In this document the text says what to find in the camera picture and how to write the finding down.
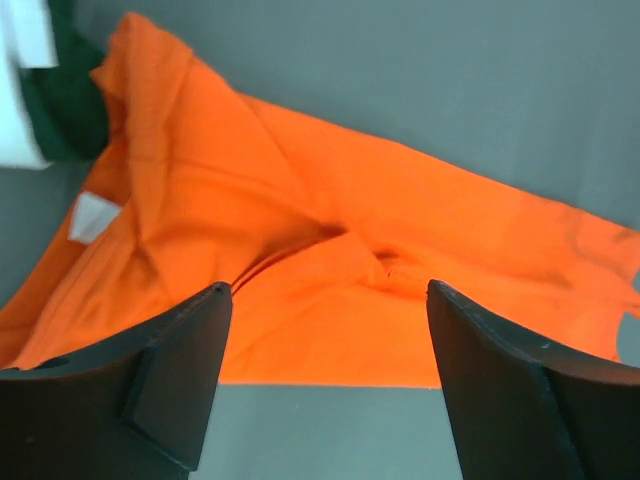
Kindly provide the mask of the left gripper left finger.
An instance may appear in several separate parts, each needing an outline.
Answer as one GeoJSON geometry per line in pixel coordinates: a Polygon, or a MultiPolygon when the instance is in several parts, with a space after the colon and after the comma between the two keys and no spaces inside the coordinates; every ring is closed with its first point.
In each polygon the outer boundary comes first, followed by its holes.
{"type": "Polygon", "coordinates": [[[199,467],[230,288],[31,370],[1,373],[5,479],[186,479],[199,467]]]}

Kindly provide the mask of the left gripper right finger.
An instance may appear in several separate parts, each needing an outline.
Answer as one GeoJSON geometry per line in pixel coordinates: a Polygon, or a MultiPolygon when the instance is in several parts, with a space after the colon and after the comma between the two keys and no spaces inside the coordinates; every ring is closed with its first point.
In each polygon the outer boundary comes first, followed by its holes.
{"type": "Polygon", "coordinates": [[[426,308],[464,478],[638,478],[638,368],[535,333],[439,280],[426,308]]]}

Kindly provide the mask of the orange t-shirt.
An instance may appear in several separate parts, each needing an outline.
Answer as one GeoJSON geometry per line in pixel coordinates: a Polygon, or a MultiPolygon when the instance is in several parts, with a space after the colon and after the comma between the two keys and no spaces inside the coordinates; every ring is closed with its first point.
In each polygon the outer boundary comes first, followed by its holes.
{"type": "Polygon", "coordinates": [[[139,14],[91,79],[110,140],[82,191],[118,214],[90,242],[61,225],[2,309],[5,367],[219,281],[234,303],[225,383],[438,387],[433,279],[608,360],[639,311],[636,231],[239,93],[139,14]]]}

